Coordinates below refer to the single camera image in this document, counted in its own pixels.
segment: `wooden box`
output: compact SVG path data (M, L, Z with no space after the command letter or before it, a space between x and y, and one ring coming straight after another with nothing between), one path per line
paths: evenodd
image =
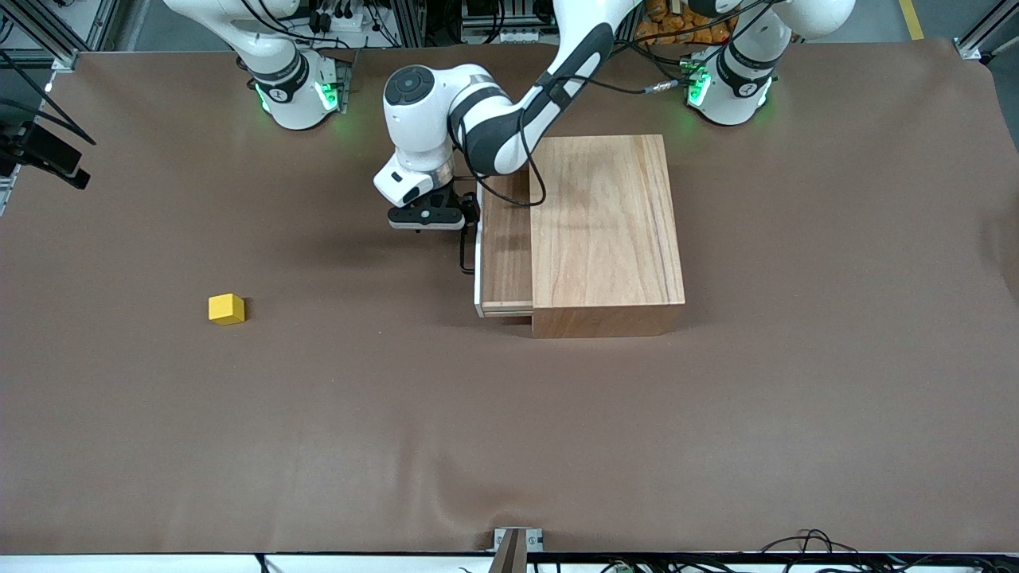
M536 337L650 336L686 302L661 136L549 138L534 152L548 197L485 194L476 250L482 316L531 316ZM489 179L536 201L522 171Z

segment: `yellow floor tape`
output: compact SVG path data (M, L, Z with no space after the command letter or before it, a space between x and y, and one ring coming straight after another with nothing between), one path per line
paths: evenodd
M916 17L913 0L899 0L899 6L902 8L902 17L906 18L909 37L913 40L923 40L923 29L920 28L920 18Z

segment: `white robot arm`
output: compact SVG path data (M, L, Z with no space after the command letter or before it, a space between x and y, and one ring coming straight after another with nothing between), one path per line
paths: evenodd
M255 77L262 106L288 129L307 129L339 107L336 61L259 27L292 14L299 0L164 0L208 28L237 53Z
M480 174L507 174L527 161L555 119L604 63L615 29L642 0L555 0L559 48L548 69L518 102L483 67L412 65L386 84L384 108L396 152L375 187L396 207L452 179L452 141Z
M715 16L735 8L734 0L687 0L690 9ZM793 33L807 40L832 34L849 18L856 0L776 0L748 9L718 54L695 54L706 62L692 77L688 103L710 121L737 125L764 105L772 72Z
M741 0L688 0L691 9L722 15ZM611 51L615 29L642 0L554 0L560 43L555 59L524 98L513 103L491 74L479 65L431 69L411 65L386 84L383 106L395 153L375 175L375 187L396 206L420 206L422 197L448 190L452 180L453 140L469 165L481 175L508 174L527 161L527 150L573 103ZM694 57L705 62L692 79L688 102L708 119L737 124L764 103L774 64L795 25L801 35L829 34L845 22L855 0L762 0L746 10L734 41ZM667 89L678 85L659 85ZM431 198L422 223L390 223L397 228L452 228L463 217Z

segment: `brown paper backdrop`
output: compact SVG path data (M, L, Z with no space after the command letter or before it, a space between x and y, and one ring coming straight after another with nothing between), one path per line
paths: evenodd
M86 54L85 192L0 220L0 551L1019 549L1019 160L947 42L795 46L747 125L588 89L553 135L664 135L686 278L652 340L483 321L454 235L371 176L400 65L514 96L547 46L367 52L289 133L229 54ZM657 79L635 56L600 77ZM210 324L206 298L252 299Z

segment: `metal clamp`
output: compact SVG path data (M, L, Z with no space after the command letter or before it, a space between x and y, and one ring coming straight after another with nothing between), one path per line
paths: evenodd
M527 527L500 527L495 530L495 559L488 573L527 573L527 554L540 552L544 546L541 529Z
M959 55L967 60L980 59L982 56L980 47L983 43L1001 30L1005 25L1005 22L1017 12L1019 12L1019 0L1001 0L998 2L998 5L987 15L983 16L966 36L963 36L962 39L955 39L956 50L959 51Z

